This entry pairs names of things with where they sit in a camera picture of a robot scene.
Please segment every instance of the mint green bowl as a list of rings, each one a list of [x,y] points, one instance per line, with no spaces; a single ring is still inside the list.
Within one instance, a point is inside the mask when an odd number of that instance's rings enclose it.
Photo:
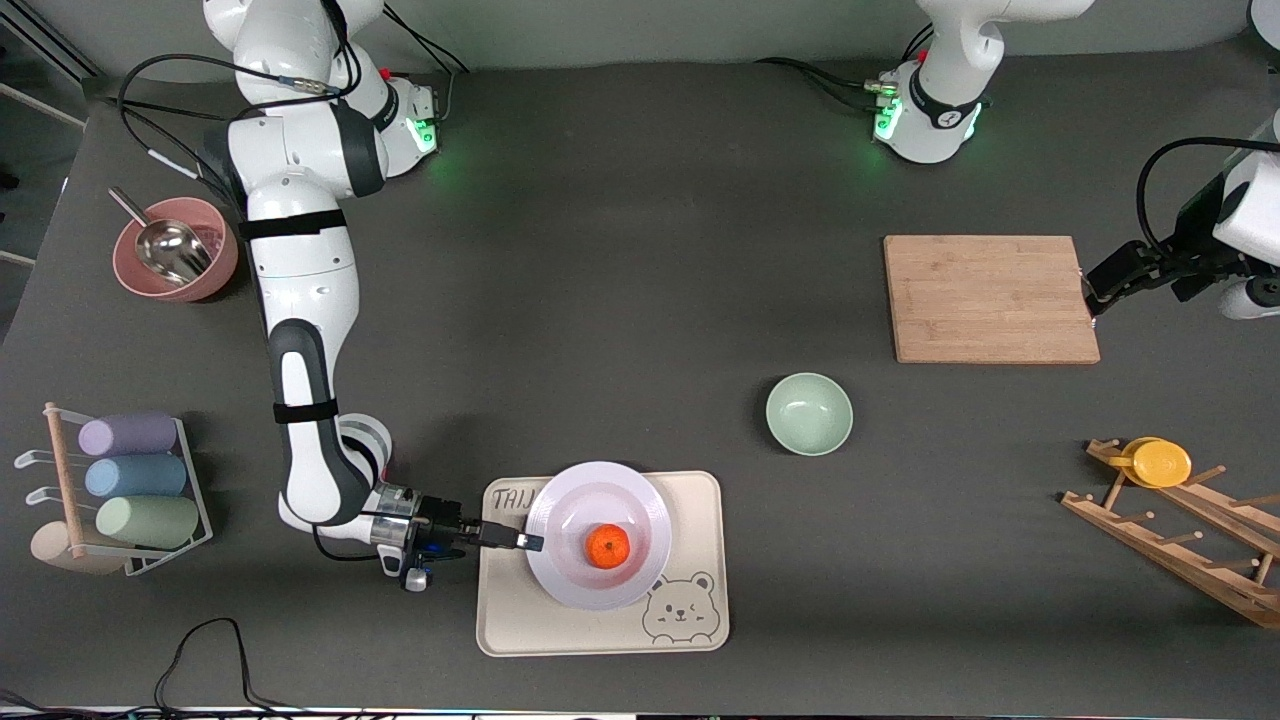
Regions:
[[[764,419],[782,447],[814,457],[845,445],[854,429],[854,406],[836,380],[796,373],[773,386]]]

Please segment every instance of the bear illustration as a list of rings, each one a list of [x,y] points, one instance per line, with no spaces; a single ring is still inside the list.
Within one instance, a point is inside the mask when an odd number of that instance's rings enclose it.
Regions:
[[[644,611],[644,632],[653,644],[710,644],[719,629],[713,587],[716,583],[707,573],[695,573],[687,580],[660,578],[654,583]]]

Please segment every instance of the blue cup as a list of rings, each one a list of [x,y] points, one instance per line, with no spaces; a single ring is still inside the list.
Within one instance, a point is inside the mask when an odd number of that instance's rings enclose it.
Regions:
[[[104,457],[84,473],[84,489],[97,497],[179,496],[187,487],[187,464],[173,455]]]

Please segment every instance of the beige tray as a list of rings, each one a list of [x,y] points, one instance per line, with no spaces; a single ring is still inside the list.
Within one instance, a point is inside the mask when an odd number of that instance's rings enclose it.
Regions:
[[[476,643],[485,655],[705,652],[724,644],[728,591],[719,483],[701,471],[645,473],[645,478],[671,512],[673,543],[662,582],[620,610],[575,610],[547,594],[522,552],[481,550]],[[484,493],[483,518],[524,528],[534,497],[549,479],[494,480]],[[668,605],[704,620],[676,623]]]

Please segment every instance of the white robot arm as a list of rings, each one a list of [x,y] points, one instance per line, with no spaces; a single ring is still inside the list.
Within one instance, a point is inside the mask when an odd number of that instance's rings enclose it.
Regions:
[[[1093,0],[916,0],[933,22],[924,63],[908,58],[881,73],[887,99],[872,135],[913,163],[941,163],[973,135],[979,97],[1005,58],[996,23],[1076,18]]]
[[[1210,286],[1233,281],[1219,309],[1234,320],[1280,315],[1280,111],[1254,135],[1254,149],[1236,151],[1228,167],[1178,213],[1172,234],[1132,241],[1085,275],[1094,315],[1123,297],[1169,284],[1185,302]],[[1183,145],[1220,145],[1188,138]]]
[[[338,200],[376,192],[436,142],[430,90],[384,78],[347,40],[383,1],[205,0],[204,8],[237,65],[308,83],[298,90],[237,73],[244,97],[268,104],[265,117],[206,137],[244,200],[239,234],[252,251],[288,462],[280,518],[317,544],[321,536],[374,544],[383,571],[407,589],[426,587],[428,562],[458,556],[456,541],[540,550],[541,538],[465,521],[457,502],[385,483],[390,433],[367,415],[338,414],[338,351],[360,307]],[[338,96],[339,88],[349,90]]]

